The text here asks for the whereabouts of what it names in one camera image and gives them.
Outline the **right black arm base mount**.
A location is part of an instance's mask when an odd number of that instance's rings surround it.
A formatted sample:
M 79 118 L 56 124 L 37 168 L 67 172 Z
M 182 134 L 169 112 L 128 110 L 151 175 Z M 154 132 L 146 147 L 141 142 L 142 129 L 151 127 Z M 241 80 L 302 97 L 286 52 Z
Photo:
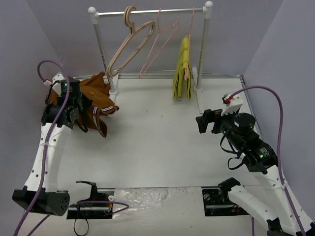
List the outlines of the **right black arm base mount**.
M 201 191 L 206 217 L 249 215 L 243 208 L 225 198 L 218 187 L 205 187 Z

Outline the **brown trousers with striped waistband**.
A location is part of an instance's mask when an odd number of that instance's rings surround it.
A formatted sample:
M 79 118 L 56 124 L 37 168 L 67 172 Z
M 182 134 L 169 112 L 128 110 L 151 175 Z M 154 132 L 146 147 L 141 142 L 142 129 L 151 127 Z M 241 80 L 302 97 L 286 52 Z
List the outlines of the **brown trousers with striped waistband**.
M 42 126 L 47 127 L 47 134 L 51 137 L 56 128 L 72 130 L 74 121 L 79 118 L 79 109 L 82 106 L 81 95 L 93 101 L 88 109 L 88 130 L 97 130 L 102 137 L 107 137 L 108 127 L 103 117 L 113 115 L 119 106 L 110 98 L 110 85 L 103 81 L 105 72 L 101 71 L 89 79 L 77 80 L 69 77 L 61 84 L 61 95 L 50 87 L 45 98 L 46 108 L 41 118 Z

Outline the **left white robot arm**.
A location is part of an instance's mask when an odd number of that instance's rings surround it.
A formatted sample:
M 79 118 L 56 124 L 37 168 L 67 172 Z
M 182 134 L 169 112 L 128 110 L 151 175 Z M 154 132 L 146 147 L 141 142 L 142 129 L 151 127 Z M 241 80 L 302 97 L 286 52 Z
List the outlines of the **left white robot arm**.
M 61 80 L 61 94 L 47 103 L 41 118 L 41 139 L 31 173 L 13 201 L 32 213 L 62 216 L 70 202 L 69 192 L 58 190 L 58 173 L 63 150 L 73 126 L 92 105 L 80 90 L 80 81 Z

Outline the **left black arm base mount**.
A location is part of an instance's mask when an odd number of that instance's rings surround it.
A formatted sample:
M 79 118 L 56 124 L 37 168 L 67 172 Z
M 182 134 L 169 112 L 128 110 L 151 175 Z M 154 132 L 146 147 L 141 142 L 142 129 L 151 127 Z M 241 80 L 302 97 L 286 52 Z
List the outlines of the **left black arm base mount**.
M 112 219 L 115 199 L 113 188 L 98 188 L 95 182 L 79 180 L 70 190 L 71 205 L 67 210 L 67 220 L 73 219 L 73 231 L 77 236 L 86 236 L 89 232 L 89 220 Z M 84 233 L 76 230 L 76 223 L 83 220 L 87 229 Z

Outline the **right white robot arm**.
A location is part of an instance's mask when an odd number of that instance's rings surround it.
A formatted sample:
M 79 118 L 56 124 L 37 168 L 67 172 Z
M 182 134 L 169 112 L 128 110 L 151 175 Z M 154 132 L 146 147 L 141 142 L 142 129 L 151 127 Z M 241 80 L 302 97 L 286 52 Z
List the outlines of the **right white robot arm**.
M 261 202 L 233 177 L 218 185 L 219 199 L 243 208 L 265 227 L 269 236 L 313 236 L 315 223 L 293 196 L 287 197 L 286 193 L 290 188 L 286 183 L 281 183 L 278 157 L 254 131 L 254 116 L 239 112 L 222 116 L 221 112 L 221 109 L 208 109 L 203 115 L 196 117 L 199 132 L 205 133 L 208 124 L 213 123 L 211 132 L 221 133 L 222 139 L 227 139 L 232 147 L 229 153 L 236 155 L 236 159 L 240 161 L 239 167 L 246 166 L 258 180 L 272 206 Z

